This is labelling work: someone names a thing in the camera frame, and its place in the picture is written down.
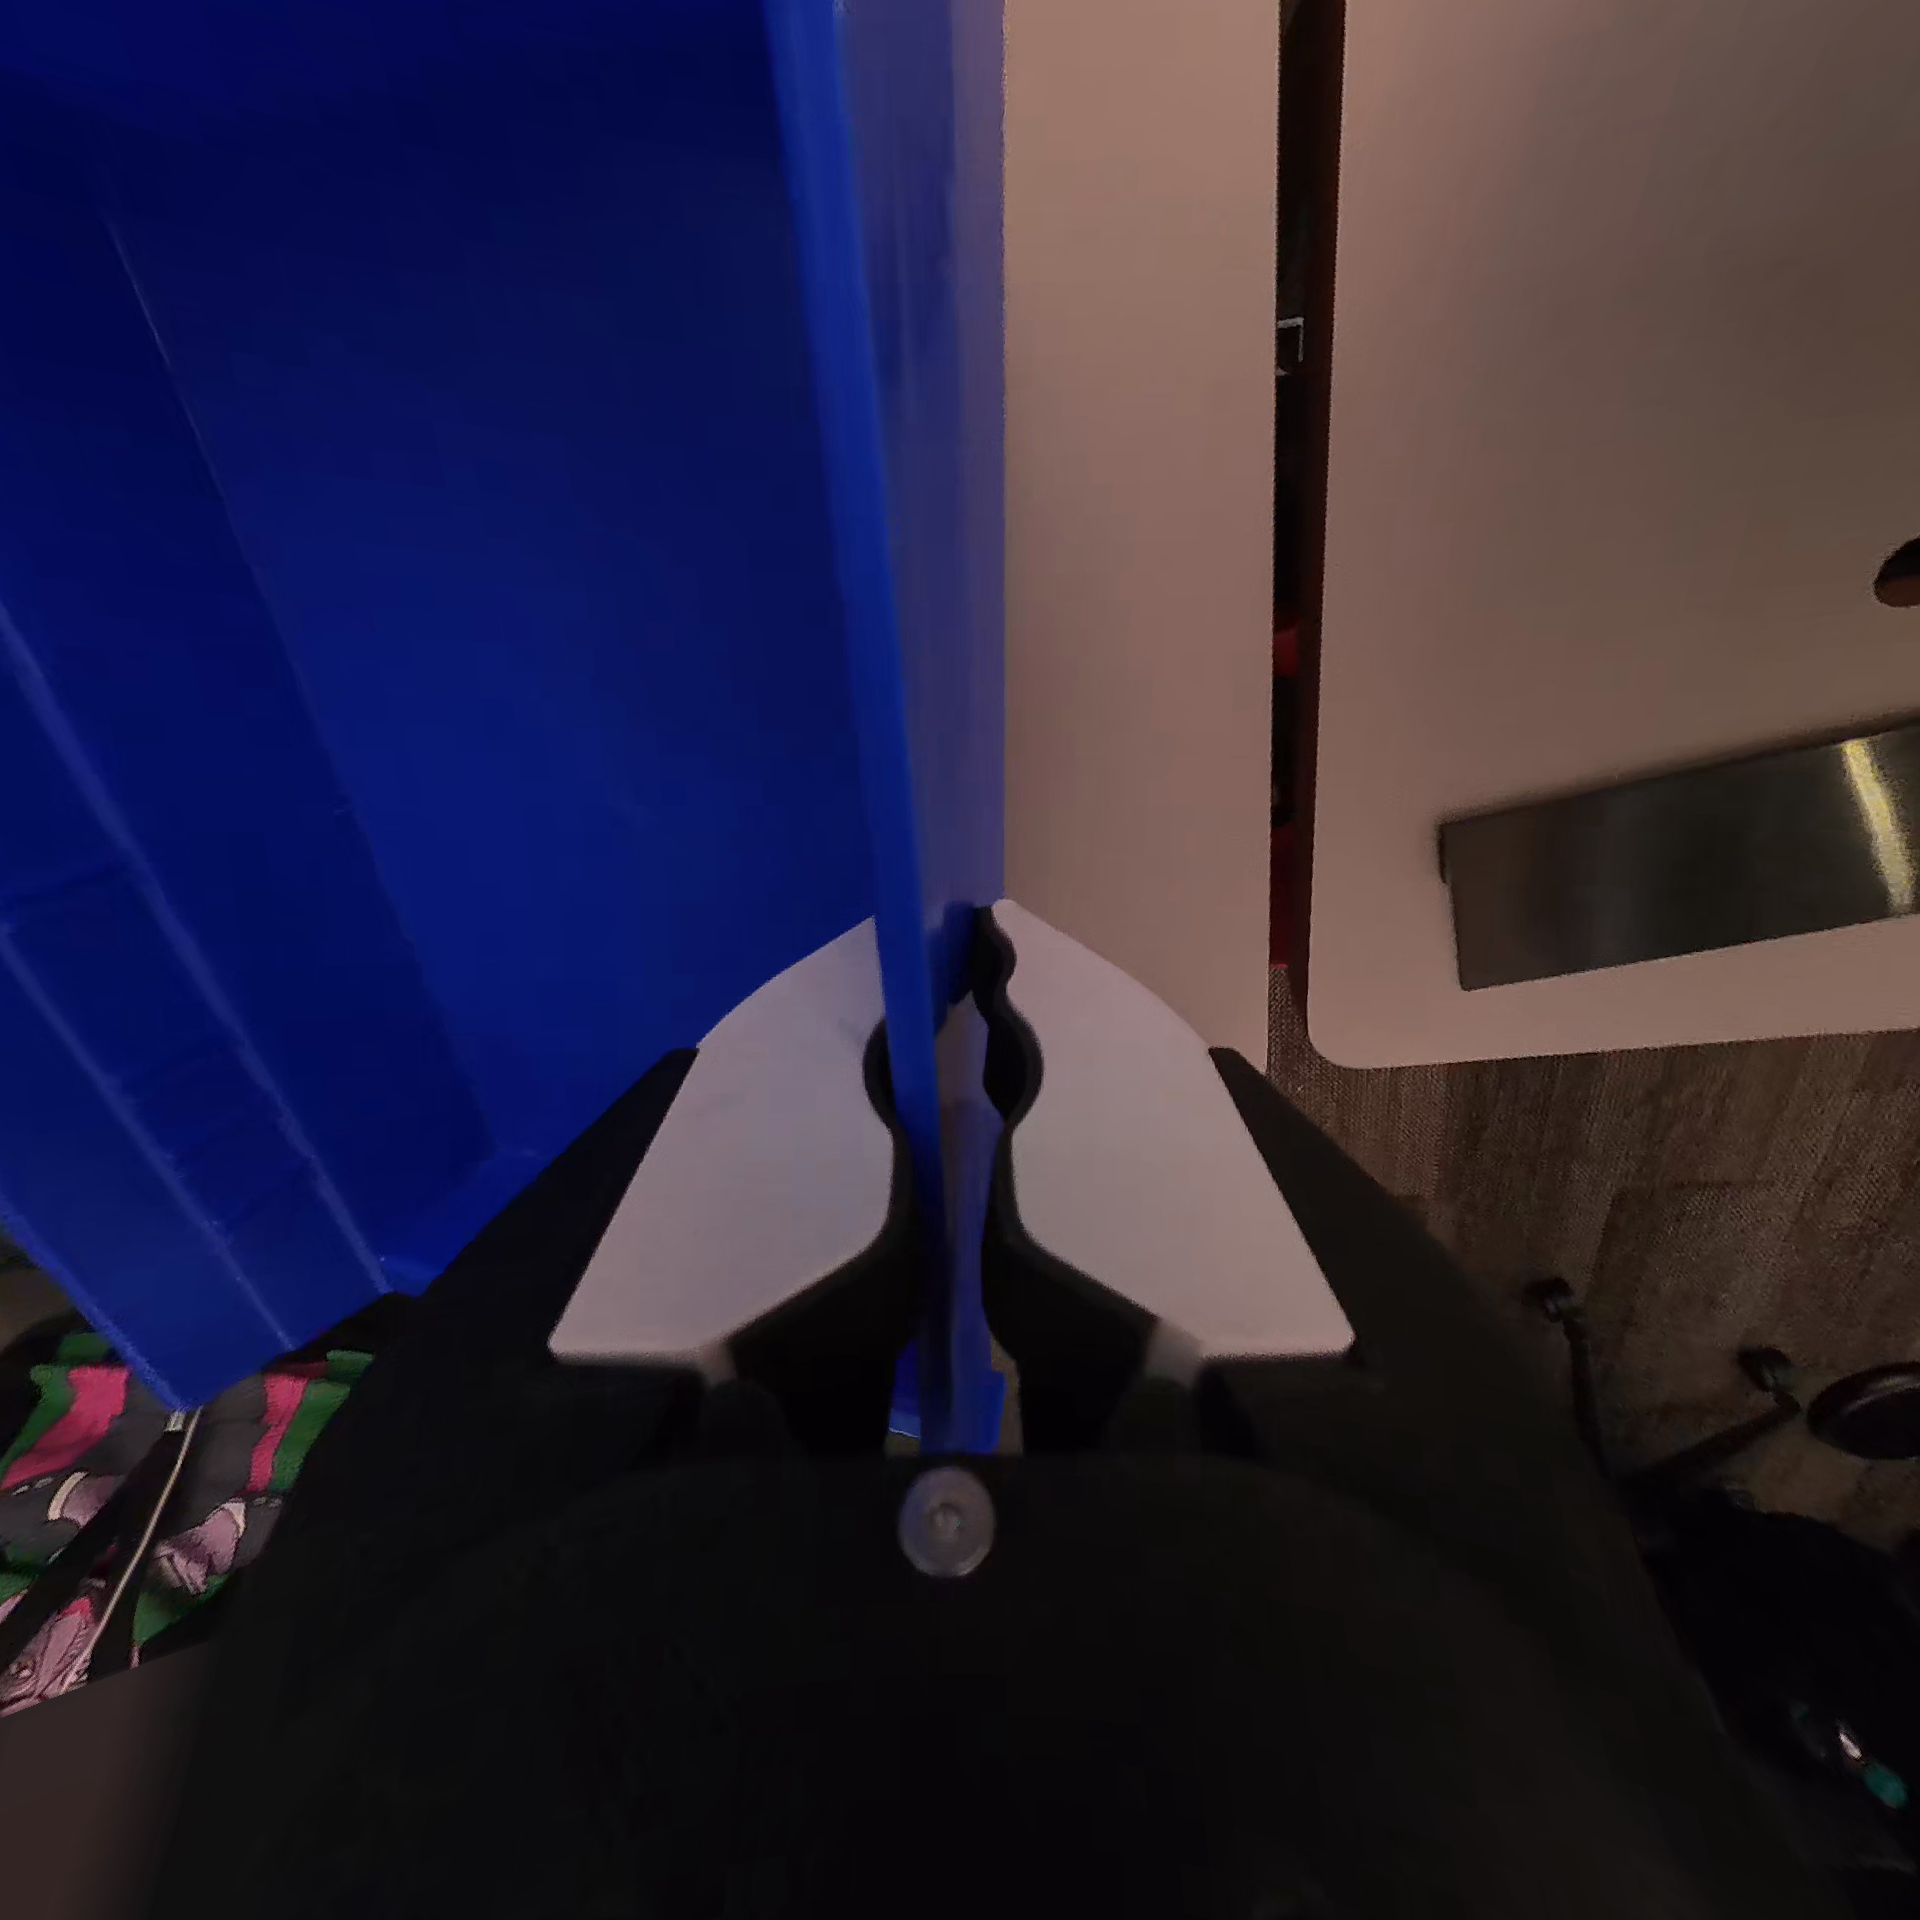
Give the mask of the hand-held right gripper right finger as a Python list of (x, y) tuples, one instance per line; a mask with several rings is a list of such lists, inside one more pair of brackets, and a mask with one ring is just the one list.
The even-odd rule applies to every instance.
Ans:
[(971, 998), (981, 1304), (1021, 1448), (1099, 1449), (1167, 1404), (1231, 1449), (1231, 1392), (1345, 1385), (1353, 1321), (1197, 1030), (1013, 899), (975, 914)]

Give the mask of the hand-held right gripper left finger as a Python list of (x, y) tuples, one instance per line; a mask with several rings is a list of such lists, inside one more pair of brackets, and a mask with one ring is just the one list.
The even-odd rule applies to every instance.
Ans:
[(921, 1325), (922, 1201), (870, 918), (694, 1048), (547, 1350), (766, 1392), (805, 1449), (879, 1449)]

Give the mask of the blue plastic bin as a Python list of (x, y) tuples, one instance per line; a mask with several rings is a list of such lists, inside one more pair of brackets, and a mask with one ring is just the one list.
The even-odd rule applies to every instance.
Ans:
[(192, 1409), (1000, 888), (1002, 4), (3, 4), (3, 1232)]

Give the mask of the pink green printed cloth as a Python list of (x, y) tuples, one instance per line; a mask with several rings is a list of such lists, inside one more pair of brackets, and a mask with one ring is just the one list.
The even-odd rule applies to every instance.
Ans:
[(2, 1715), (201, 1644), (375, 1354), (354, 1320), (167, 1409), (78, 1320), (7, 1349)]

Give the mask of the black office chair base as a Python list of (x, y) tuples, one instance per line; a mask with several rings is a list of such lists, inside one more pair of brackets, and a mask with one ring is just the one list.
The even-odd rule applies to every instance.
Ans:
[(1803, 1398), (1799, 1371), (1785, 1350), (1741, 1346), (1734, 1370), (1765, 1404), (1736, 1425), (1694, 1440), (1638, 1468), (1616, 1465), (1600, 1419), (1592, 1332), (1582, 1300), (1559, 1277), (1529, 1281), (1522, 1300), (1555, 1328), (1568, 1354), (1573, 1428), (1598, 1472), (1616, 1489), (1626, 1518), (1642, 1529), (1675, 1506), (1720, 1493), (1720, 1475), (1762, 1442), (1800, 1427), (1817, 1445), (1854, 1461), (1913, 1465), (1918, 1459), (1918, 1362), (1895, 1361), (1834, 1378)]

